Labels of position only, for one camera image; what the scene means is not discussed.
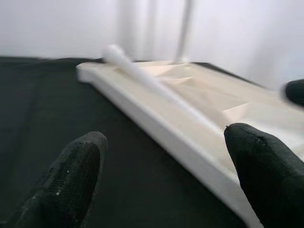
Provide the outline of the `white plastic table top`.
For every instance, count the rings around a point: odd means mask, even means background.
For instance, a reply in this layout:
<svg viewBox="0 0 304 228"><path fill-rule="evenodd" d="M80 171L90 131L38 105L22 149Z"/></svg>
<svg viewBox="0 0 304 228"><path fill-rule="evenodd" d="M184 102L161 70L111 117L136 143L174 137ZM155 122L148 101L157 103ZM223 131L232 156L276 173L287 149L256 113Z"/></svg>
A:
<svg viewBox="0 0 304 228"><path fill-rule="evenodd" d="M240 187L224 129L233 123L249 124L276 136L304 160L304 110L266 89L196 64L160 61L137 66L220 130L206 127L115 65L87 62L76 69L79 81L91 84L120 108L249 228L263 228Z"/></svg>

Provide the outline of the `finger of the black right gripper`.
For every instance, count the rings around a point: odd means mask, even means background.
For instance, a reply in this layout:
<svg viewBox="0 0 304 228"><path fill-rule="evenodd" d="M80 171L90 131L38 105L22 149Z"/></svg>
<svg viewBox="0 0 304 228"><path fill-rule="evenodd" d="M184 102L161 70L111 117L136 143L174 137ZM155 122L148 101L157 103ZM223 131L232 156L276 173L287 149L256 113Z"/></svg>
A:
<svg viewBox="0 0 304 228"><path fill-rule="evenodd" d="M281 88L281 96L284 100L304 107L304 79L293 80L284 84Z"/></svg>

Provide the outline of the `black tablecloth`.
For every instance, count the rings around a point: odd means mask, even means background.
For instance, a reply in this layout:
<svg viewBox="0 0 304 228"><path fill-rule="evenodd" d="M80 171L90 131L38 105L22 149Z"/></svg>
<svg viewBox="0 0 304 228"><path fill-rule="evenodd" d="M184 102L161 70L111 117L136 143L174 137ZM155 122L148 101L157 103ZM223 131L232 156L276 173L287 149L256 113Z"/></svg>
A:
<svg viewBox="0 0 304 228"><path fill-rule="evenodd" d="M81 58L0 57L0 222L72 140L108 150L87 228L247 228L124 113L76 78Z"/></svg>

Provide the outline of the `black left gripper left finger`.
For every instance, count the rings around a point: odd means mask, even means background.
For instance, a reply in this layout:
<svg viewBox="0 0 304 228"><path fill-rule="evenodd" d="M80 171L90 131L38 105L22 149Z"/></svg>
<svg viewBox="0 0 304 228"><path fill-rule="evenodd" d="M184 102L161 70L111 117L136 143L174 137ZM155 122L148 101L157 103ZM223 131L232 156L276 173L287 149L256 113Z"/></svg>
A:
<svg viewBox="0 0 304 228"><path fill-rule="evenodd" d="M107 147L101 132L71 141L0 228L86 228Z"/></svg>

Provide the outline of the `white plastic table leg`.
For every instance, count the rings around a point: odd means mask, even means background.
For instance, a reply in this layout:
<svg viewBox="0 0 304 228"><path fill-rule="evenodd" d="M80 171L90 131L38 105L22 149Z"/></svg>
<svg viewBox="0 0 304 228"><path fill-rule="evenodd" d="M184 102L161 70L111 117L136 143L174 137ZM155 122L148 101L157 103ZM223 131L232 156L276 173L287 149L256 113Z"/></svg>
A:
<svg viewBox="0 0 304 228"><path fill-rule="evenodd" d="M109 45L104 51L104 58L108 63L114 64L123 70L130 77L139 81L141 84L149 87L151 90L156 91L167 99L173 101L176 105L189 112L195 119L200 121L206 127L219 131L220 128L211 120L204 117L197 109L189 105L176 93L172 92L168 87L161 84L159 81L154 79L143 69L139 68L134 62L132 62L124 51L117 45Z"/></svg>
<svg viewBox="0 0 304 228"><path fill-rule="evenodd" d="M182 64L186 57L186 49L190 35L191 17L195 5L195 0L185 0L184 11L181 20L180 35L175 55L175 64Z"/></svg>

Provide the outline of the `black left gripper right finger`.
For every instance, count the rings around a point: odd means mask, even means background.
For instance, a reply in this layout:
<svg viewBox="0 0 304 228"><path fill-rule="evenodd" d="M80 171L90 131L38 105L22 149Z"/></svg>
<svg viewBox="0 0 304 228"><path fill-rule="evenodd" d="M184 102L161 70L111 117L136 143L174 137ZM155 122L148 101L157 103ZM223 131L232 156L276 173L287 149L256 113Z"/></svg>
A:
<svg viewBox="0 0 304 228"><path fill-rule="evenodd" d="M304 228L304 162L249 124L224 130L240 186L264 228Z"/></svg>

